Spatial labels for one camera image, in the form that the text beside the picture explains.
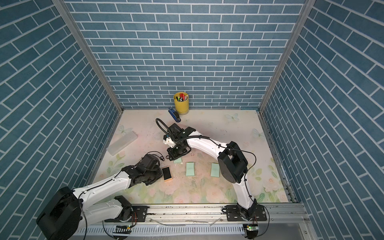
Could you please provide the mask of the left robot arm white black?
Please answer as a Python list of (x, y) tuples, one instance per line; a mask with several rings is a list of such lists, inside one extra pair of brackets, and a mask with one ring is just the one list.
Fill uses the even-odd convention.
[(38, 227), (48, 240), (68, 240), (78, 230), (104, 220), (134, 220), (132, 204), (125, 197), (116, 196), (104, 204), (100, 201), (141, 183), (155, 183), (163, 176), (163, 160), (162, 154), (152, 151), (109, 178), (76, 189), (59, 189), (39, 214)]

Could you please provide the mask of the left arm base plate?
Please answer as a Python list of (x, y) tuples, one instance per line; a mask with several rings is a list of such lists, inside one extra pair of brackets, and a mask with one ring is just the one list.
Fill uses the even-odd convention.
[(146, 220), (148, 209), (148, 206), (124, 207), (118, 219), (120, 222), (142, 223)]

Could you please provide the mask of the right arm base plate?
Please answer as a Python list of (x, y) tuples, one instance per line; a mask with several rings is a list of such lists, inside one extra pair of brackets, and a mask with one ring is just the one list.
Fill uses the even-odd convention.
[(240, 205), (227, 205), (222, 208), (222, 213), (226, 215), (228, 222), (256, 222), (266, 221), (268, 219), (265, 207), (259, 204), (250, 209), (245, 209)]

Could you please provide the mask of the tan box base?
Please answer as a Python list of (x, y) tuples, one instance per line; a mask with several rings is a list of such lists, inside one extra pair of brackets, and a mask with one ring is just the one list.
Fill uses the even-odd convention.
[(162, 173), (164, 181), (168, 181), (173, 178), (171, 174), (171, 168), (169, 166), (162, 168)]

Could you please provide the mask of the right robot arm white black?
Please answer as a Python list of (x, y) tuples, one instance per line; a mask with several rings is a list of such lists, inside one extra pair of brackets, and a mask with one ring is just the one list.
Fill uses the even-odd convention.
[(249, 171), (248, 160), (237, 143), (215, 141), (191, 127), (182, 129), (177, 124), (168, 127), (159, 118), (156, 118), (155, 122), (165, 133), (163, 143), (169, 146), (167, 152), (170, 161), (186, 156), (192, 149), (213, 157), (218, 161), (222, 176), (234, 186), (239, 214), (248, 221), (256, 216), (258, 203), (251, 196), (246, 179)]

